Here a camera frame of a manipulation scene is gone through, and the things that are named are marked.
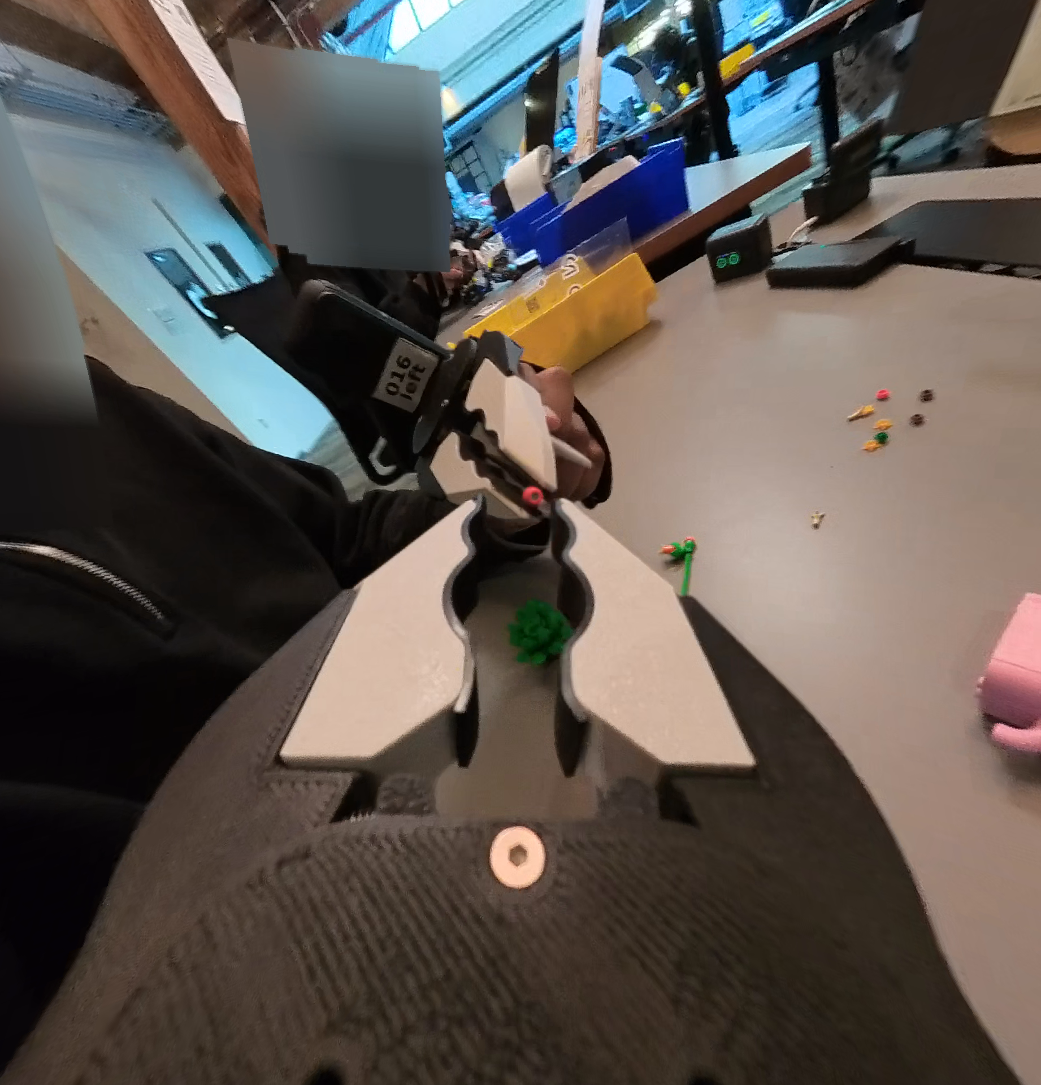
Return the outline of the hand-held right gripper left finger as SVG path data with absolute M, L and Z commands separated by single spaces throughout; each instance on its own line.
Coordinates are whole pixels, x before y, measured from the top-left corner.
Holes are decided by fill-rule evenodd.
M 295 769 L 445 771 L 477 746 L 472 499 L 354 590 L 280 748 Z

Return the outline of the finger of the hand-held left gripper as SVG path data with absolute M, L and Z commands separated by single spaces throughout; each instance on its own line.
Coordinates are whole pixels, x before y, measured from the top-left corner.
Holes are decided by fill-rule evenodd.
M 465 505 L 480 499 L 488 519 L 538 520 L 539 510 L 529 507 L 510 478 L 481 457 L 484 448 L 462 435 L 446 435 L 432 454 L 420 455 L 420 488 Z
M 553 435 L 538 392 L 492 360 L 477 363 L 465 410 L 477 419 L 474 435 L 488 470 L 522 496 L 534 489 L 543 496 L 556 494 L 559 459 L 592 467 L 589 457 Z

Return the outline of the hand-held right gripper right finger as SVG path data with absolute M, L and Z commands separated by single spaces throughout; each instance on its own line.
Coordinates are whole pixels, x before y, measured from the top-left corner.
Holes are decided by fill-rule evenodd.
M 686 602 L 582 507 L 557 501 L 555 752 L 564 776 L 749 775 L 756 756 L 694 631 Z

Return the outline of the pink brick figure pot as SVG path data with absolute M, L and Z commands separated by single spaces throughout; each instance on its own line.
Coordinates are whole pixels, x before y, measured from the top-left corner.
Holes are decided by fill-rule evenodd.
M 1041 756 L 1041 593 L 1026 593 L 977 680 L 990 738 L 1012 752 Z

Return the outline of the person's left forearm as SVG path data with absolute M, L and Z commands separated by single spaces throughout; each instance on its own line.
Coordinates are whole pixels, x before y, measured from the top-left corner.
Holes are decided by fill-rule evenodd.
M 330 561 L 339 586 L 357 586 L 458 508 L 422 492 L 385 489 L 344 501 L 337 513 Z M 549 545 L 551 527 L 544 521 L 509 524 L 486 513 L 477 523 L 473 539 L 474 566 L 480 573 L 490 573 L 537 556 Z

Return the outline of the person's left hand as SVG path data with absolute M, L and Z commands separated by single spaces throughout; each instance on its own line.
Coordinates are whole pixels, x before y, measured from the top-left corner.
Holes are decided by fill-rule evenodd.
M 574 379 L 564 369 L 539 369 L 521 362 L 518 374 L 537 391 L 546 425 L 557 441 L 557 492 L 587 509 L 604 505 L 611 489 L 609 447 L 604 434 L 577 399 Z

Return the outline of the yellow storage bin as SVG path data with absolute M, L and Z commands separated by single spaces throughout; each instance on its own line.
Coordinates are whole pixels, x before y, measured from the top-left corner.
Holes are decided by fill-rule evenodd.
M 575 373 L 649 326 L 656 298 L 653 279 L 634 251 L 602 270 L 568 253 L 534 288 L 490 309 L 464 336 L 499 332 L 523 349 L 528 363 Z

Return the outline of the green flower stem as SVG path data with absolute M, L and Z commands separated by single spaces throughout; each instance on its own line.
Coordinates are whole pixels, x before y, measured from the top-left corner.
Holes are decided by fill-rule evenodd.
M 680 570 L 678 593 L 681 598 L 687 598 L 691 593 L 691 570 L 696 550 L 697 540 L 693 536 L 687 536 L 677 541 L 663 545 L 660 550 L 668 567 Z

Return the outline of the green leafy plant piece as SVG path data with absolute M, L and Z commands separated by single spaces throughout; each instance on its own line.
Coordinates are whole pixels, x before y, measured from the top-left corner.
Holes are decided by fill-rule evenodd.
M 564 614 L 539 599 L 530 599 L 519 607 L 509 625 L 516 661 L 537 667 L 561 658 L 573 634 Z

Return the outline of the white paper roll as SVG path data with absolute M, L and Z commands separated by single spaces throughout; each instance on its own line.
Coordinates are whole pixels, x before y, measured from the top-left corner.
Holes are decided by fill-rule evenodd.
M 505 170 L 490 192 L 498 218 L 511 217 L 546 195 L 553 176 L 553 146 L 542 144 Z

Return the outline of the black power bank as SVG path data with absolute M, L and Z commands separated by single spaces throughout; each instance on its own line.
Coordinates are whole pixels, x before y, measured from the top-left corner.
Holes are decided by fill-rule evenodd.
M 706 258 L 715 284 L 762 275 L 773 257 L 769 215 L 728 224 L 707 238 Z

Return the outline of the black jacket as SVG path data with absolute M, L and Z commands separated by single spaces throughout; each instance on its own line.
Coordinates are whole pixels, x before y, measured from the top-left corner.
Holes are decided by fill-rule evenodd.
M 334 474 L 85 361 L 107 510 L 0 536 L 0 1075 L 163 777 L 347 589 Z

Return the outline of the wooden table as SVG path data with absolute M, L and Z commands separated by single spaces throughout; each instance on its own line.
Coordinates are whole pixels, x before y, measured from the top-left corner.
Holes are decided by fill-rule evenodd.
M 680 254 L 735 212 L 810 170 L 812 158 L 812 143 L 799 142 L 687 167 L 687 210 L 637 241 L 636 255 L 653 264 Z

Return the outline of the flat black box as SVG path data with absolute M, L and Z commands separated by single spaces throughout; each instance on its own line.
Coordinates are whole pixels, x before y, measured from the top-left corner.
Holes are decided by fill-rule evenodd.
M 772 289 L 853 289 L 913 256 L 916 243 L 900 237 L 868 237 L 809 243 L 784 251 L 765 272 Z

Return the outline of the black charging dock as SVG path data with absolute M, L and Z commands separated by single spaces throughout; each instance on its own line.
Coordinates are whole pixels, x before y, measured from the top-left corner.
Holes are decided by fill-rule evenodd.
M 807 220 L 814 225 L 835 222 L 869 196 L 884 126 L 883 117 L 875 117 L 829 148 L 826 171 L 801 195 Z

